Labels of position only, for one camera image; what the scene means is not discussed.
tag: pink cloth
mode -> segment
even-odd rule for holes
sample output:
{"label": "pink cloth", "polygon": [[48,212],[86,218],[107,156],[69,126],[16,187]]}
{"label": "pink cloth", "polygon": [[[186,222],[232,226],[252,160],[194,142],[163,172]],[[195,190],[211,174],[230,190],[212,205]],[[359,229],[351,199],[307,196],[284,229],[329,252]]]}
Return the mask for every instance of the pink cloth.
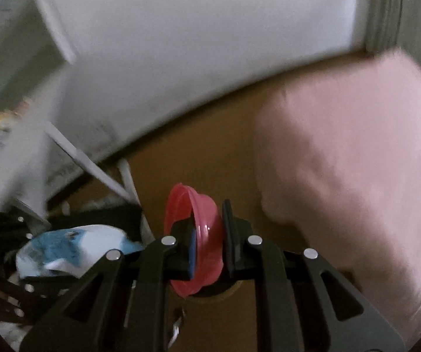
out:
{"label": "pink cloth", "polygon": [[257,181],[412,346],[421,336],[421,69],[401,51],[284,86],[256,125]]}

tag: silver screw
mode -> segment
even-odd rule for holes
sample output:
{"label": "silver screw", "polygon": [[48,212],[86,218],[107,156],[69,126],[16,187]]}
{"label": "silver screw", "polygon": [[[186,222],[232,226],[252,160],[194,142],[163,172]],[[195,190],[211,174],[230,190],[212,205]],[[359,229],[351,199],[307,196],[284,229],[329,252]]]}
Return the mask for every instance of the silver screw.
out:
{"label": "silver screw", "polygon": [[176,238],[173,236],[165,236],[162,238],[162,244],[165,246],[173,246],[176,243]]}
{"label": "silver screw", "polygon": [[252,235],[248,237],[248,243],[257,246],[263,243],[263,239],[259,236]]}
{"label": "silver screw", "polygon": [[305,249],[303,255],[309,260],[315,260],[318,258],[318,252],[315,249]]}
{"label": "silver screw", "polygon": [[118,260],[121,258],[121,252],[116,249],[112,249],[106,253],[106,259],[107,260]]}
{"label": "silver screw", "polygon": [[13,311],[15,312],[15,315],[20,316],[20,318],[25,316],[25,313],[21,308],[15,308]]}

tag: blue and white packet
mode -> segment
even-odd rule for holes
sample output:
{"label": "blue and white packet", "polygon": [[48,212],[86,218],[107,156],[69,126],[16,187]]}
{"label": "blue and white packet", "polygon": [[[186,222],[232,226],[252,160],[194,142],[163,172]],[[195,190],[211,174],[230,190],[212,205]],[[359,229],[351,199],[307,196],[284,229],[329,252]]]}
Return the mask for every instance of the blue and white packet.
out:
{"label": "blue and white packet", "polygon": [[80,278],[111,249],[131,254],[143,246],[129,241],[123,230],[108,225],[55,230],[39,235],[18,251],[17,270],[21,279],[65,274]]}

